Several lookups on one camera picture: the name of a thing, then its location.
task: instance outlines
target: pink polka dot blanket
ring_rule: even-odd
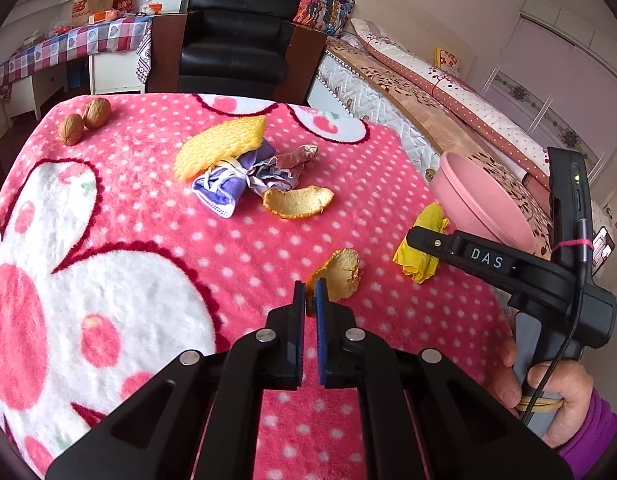
[[[445,264],[416,285],[391,261],[434,200],[394,131],[245,98],[118,95],[106,126],[63,146],[58,123],[91,99],[46,115],[0,194],[0,424],[39,475],[179,352],[225,351],[262,327],[343,247],[361,258],[342,302],[360,326],[488,380],[509,333],[490,288]],[[283,220],[247,191],[223,219],[174,180],[183,142],[252,114],[278,153],[319,147],[300,186],[335,192],[322,214]],[[305,341],[304,386],[264,396],[254,478],[361,480],[356,394],[318,386],[313,320]]]

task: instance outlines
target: brown floral bedspread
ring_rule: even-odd
[[[484,168],[518,205],[535,236],[535,254],[549,259],[549,217],[528,190],[497,161],[489,146],[428,93],[389,69],[363,50],[329,38],[327,51],[352,67],[373,88],[386,96],[426,136],[438,151],[461,153]]]

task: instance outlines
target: crumpled wrapper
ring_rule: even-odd
[[[425,227],[437,233],[443,233],[449,225],[449,219],[444,218],[444,209],[436,203],[429,204],[419,214],[413,227]],[[426,254],[418,249],[413,249],[407,244],[404,238],[395,255],[393,261],[402,267],[402,272],[411,276],[415,283],[424,283],[437,270],[439,259],[430,254]]]
[[[258,162],[248,171],[249,187],[259,196],[267,190],[289,191],[295,189],[304,171],[304,165],[319,153],[317,146],[303,144],[297,150],[274,155]]]

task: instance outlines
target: metal screw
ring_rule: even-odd
[[[345,335],[349,341],[361,341],[366,337],[366,332],[361,328],[350,328]]]
[[[427,348],[420,354],[423,361],[432,365],[438,364],[442,360],[442,354],[440,354],[435,348]]]
[[[263,328],[255,333],[255,339],[260,343],[268,343],[277,337],[275,330],[271,328]]]
[[[187,350],[180,354],[180,362],[184,366],[194,365],[200,360],[200,354],[195,350]]]

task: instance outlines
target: yellow floral pillow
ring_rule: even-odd
[[[460,77],[460,60],[457,56],[454,56],[448,50],[444,50],[440,46],[435,47],[435,66],[444,70],[444,72],[453,74],[455,77]]]

